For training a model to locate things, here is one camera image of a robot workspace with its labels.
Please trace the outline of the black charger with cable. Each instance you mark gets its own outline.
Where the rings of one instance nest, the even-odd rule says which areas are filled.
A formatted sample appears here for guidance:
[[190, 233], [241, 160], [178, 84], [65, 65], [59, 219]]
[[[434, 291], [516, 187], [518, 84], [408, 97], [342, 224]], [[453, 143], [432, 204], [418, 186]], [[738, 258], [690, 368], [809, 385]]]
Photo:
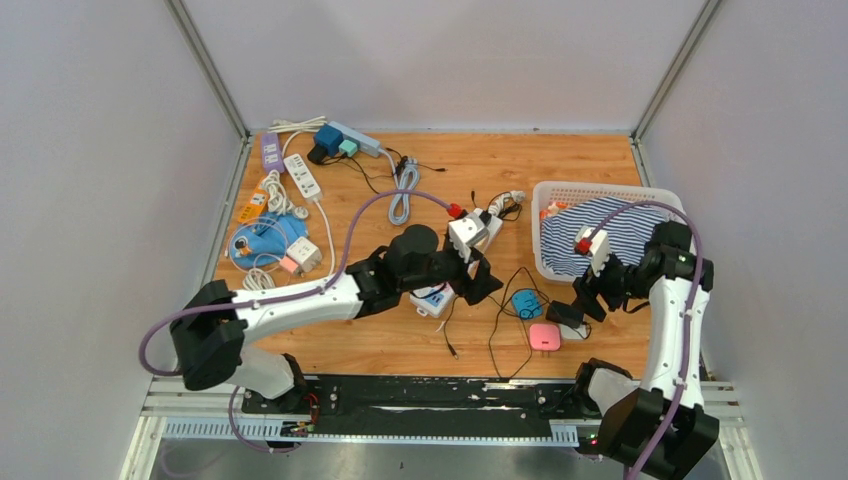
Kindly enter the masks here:
[[[535, 319], [522, 321], [519, 319], [513, 310], [510, 302], [513, 293], [520, 289], [535, 290], [543, 303], [543, 314]], [[513, 379], [524, 373], [527, 366], [537, 355], [546, 355], [550, 353], [534, 352], [531, 350], [528, 340], [528, 328], [535, 323], [555, 324], [559, 327], [560, 324], [570, 327], [577, 327], [582, 323], [587, 323], [585, 316], [570, 304], [562, 301], [557, 301], [551, 298], [546, 292], [540, 289], [540, 285], [536, 282], [533, 275], [525, 267], [517, 269], [506, 283], [503, 292], [497, 297], [490, 295], [488, 297], [495, 305], [495, 313], [492, 315], [493, 323], [489, 330], [486, 340], [486, 350], [489, 361], [491, 363], [494, 374], [499, 379]], [[496, 352], [495, 338], [500, 329], [501, 319], [503, 317], [511, 318], [517, 321], [519, 328], [520, 340], [526, 349], [525, 358], [512, 370], [503, 369], [498, 360]]]

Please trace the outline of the white power strip blue USB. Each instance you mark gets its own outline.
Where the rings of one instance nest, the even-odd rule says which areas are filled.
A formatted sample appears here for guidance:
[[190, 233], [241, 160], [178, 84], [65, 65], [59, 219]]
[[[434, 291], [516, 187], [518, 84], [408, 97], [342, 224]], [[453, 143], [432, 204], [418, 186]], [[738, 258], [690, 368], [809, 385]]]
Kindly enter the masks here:
[[476, 305], [504, 286], [485, 256], [503, 224], [496, 214], [480, 208], [462, 211], [448, 223], [443, 247], [429, 264], [434, 280], [410, 293], [419, 315], [439, 318], [458, 298]]

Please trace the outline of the white cube adapter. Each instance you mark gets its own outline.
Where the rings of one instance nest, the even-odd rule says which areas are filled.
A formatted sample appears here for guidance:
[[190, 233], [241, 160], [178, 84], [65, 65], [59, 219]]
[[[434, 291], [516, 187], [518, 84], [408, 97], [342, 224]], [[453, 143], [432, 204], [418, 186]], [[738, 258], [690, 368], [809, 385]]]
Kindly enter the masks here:
[[320, 248], [303, 236], [287, 247], [286, 256], [295, 261], [304, 271], [313, 269], [323, 260]]

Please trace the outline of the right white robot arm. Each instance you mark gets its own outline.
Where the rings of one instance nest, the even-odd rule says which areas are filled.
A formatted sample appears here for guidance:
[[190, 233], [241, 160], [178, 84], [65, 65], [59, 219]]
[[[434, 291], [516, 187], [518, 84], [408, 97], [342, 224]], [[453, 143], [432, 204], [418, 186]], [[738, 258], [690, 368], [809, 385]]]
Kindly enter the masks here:
[[654, 226], [636, 265], [612, 252], [604, 227], [584, 227], [575, 250], [589, 258], [574, 282], [574, 307], [595, 320], [644, 299], [651, 309], [648, 360], [640, 382], [623, 368], [592, 358], [580, 365], [571, 403], [600, 415], [594, 447], [621, 463], [625, 477], [682, 479], [715, 444], [719, 421], [705, 411], [699, 379], [701, 326], [714, 266], [698, 231], [684, 223]]

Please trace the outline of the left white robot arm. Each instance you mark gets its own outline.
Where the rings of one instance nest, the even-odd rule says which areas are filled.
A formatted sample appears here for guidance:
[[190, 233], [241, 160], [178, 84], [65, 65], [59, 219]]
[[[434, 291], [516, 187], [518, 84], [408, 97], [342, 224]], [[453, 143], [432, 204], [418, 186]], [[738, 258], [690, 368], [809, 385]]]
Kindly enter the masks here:
[[376, 315], [397, 307], [407, 292], [443, 284], [476, 305], [503, 286], [476, 246], [481, 235], [454, 223], [442, 240], [416, 224], [328, 279], [253, 292], [231, 291], [223, 281], [204, 285], [169, 325], [185, 389], [230, 384], [262, 395], [283, 413], [298, 411], [307, 389], [295, 360], [255, 342], [311, 324]]

